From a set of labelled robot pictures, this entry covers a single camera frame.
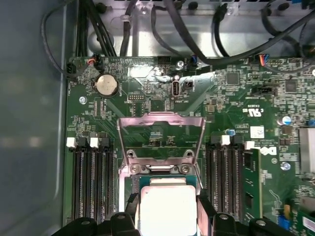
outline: label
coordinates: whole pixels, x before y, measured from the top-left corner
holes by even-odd
[[[259,108],[244,108],[243,113],[248,113],[250,117],[261,117],[261,113],[264,112],[264,109]]]
[[[263,155],[272,155],[275,156],[277,155],[277,148],[276,147],[262,147],[260,149],[260,153]]]
[[[306,217],[303,217],[303,226],[315,232],[315,223]]]
[[[264,139],[265,138],[264,126],[251,126],[251,138],[252,139]]]

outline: screw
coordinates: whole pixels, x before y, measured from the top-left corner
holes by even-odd
[[[227,15],[232,15],[233,14],[233,11],[234,11],[234,9],[233,9],[233,7],[229,7],[228,9],[227,9]]]
[[[179,60],[179,61],[176,63],[176,66],[177,66],[178,68],[183,68],[184,65],[185,65],[185,63],[184,63],[182,60]]]
[[[81,222],[81,225],[88,225],[90,222],[89,221],[83,221],[83,222]]]
[[[280,164],[280,168],[281,168],[281,170],[283,170],[283,171],[288,171],[288,170],[291,169],[291,165],[290,165],[289,163],[287,163],[287,162],[282,162],[282,163]]]
[[[266,222],[264,222],[263,220],[257,220],[256,224],[260,225],[260,226],[265,226]]]
[[[87,101],[88,101],[88,99],[87,99],[86,97],[83,97],[83,96],[82,96],[82,97],[79,98],[79,102],[80,102],[82,105],[86,104]]]
[[[188,165],[182,165],[182,167],[181,167],[181,172],[182,172],[183,174],[187,174],[189,171],[190,171],[190,168],[189,168]]]
[[[147,14],[147,8],[145,6],[143,6],[140,11],[143,15]]]
[[[222,220],[227,220],[228,219],[228,217],[227,217],[227,215],[220,215],[220,218],[222,219]]]
[[[130,171],[131,171],[131,173],[133,173],[133,174],[137,174],[137,173],[140,172],[140,168],[139,168],[138,165],[132,165],[131,168],[130,168]]]

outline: chip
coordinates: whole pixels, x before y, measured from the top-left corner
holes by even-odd
[[[286,80],[285,81],[285,91],[286,92],[296,92],[297,83],[296,80]]]
[[[292,126],[282,126],[281,132],[282,134],[292,134],[293,127]]]
[[[245,167],[252,169],[252,155],[248,152],[244,152],[244,165]]]
[[[214,105],[207,105],[207,111],[212,113],[216,111],[216,108]]]
[[[104,132],[99,132],[98,134],[97,134],[97,136],[99,137],[99,138],[105,138],[106,137],[106,133],[104,133]]]
[[[82,136],[89,136],[90,132],[89,131],[82,131]]]
[[[253,196],[249,193],[245,194],[245,204],[248,208],[252,208]]]
[[[285,145],[289,146],[291,144],[291,140],[290,139],[285,139]]]
[[[280,139],[280,146],[285,146],[285,139]]]
[[[228,85],[238,85],[240,83],[238,73],[227,73],[226,74],[226,83]]]
[[[206,116],[206,121],[211,123],[215,122],[215,116],[214,115]]]

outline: black connector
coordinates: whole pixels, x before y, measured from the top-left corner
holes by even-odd
[[[95,59],[94,68],[98,71],[104,70],[104,60],[100,54],[94,53],[93,58]]]

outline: white sticker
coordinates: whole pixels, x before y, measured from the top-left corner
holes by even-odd
[[[306,217],[303,217],[303,226],[315,232],[315,223]]]
[[[260,153],[263,155],[277,155],[277,148],[276,147],[262,147],[260,149]]]
[[[251,138],[264,139],[265,138],[264,126],[251,126]]]

